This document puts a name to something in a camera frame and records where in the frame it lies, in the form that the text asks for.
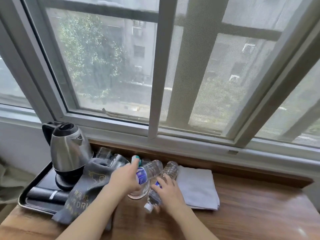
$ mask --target kettle lid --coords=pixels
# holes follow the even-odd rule
[[[62,137],[62,136],[69,136],[73,133],[76,133],[78,131],[78,126],[66,122],[66,123],[62,123],[61,125],[58,125],[54,131],[53,131],[53,135],[54,136],[58,136],[58,137]]]

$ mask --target kettle handle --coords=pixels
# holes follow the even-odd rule
[[[52,133],[54,132],[54,129],[56,127],[57,127],[57,125],[55,125],[52,122],[42,124],[42,132],[43,132],[43,135],[44,135],[46,141],[48,142],[49,146],[51,144]]]

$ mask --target black tray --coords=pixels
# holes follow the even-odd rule
[[[56,176],[56,172],[52,167],[52,162],[50,162],[22,191],[22,193],[18,198],[19,206],[29,210],[38,211],[44,214],[49,214],[49,215],[54,215],[58,211],[62,210],[63,205],[27,198],[27,193],[34,186],[51,189],[51,190],[61,190],[58,188],[58,186],[55,183],[55,176]]]

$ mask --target person's left hand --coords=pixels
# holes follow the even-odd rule
[[[132,164],[128,163],[123,167],[117,168],[111,174],[108,185],[114,187],[115,190],[118,190],[123,195],[140,190],[141,186],[136,180],[138,165],[139,160],[135,159]]]

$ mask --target bottle label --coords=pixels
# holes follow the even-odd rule
[[[158,181],[155,182],[155,185],[159,186],[162,189],[162,186],[160,185],[160,183]]]
[[[137,177],[138,177],[138,183],[140,185],[144,184],[146,181],[148,181],[147,173],[142,167],[138,167]]]

